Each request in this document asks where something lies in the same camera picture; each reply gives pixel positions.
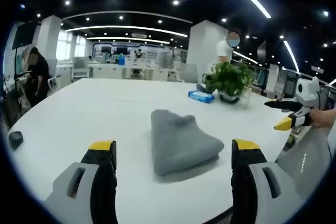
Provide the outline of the person's right hand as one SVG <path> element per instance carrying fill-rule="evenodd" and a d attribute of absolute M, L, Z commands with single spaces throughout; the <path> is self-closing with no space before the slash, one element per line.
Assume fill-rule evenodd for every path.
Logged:
<path fill-rule="evenodd" d="M 310 125 L 319 128 L 332 128 L 335 122 L 335 115 L 335 109 L 322 111 L 318 108 L 313 108 L 310 110 Z"/>

